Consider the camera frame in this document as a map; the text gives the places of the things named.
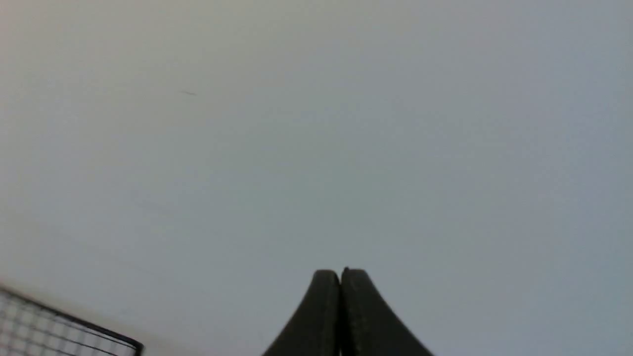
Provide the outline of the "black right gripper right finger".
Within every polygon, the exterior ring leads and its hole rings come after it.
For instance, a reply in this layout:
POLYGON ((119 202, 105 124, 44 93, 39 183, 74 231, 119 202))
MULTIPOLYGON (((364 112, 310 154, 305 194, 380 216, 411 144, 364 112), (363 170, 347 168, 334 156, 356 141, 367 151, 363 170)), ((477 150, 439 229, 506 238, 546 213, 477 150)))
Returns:
POLYGON ((431 356, 366 270, 345 268, 340 282, 340 350, 343 356, 431 356))

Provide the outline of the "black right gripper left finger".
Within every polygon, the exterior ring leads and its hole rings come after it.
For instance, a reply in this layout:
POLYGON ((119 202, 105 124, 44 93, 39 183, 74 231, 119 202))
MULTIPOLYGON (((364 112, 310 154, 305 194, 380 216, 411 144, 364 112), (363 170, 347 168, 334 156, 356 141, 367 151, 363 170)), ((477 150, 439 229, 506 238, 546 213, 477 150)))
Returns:
POLYGON ((292 317, 265 356, 338 356, 341 284, 333 270, 319 269, 292 317))

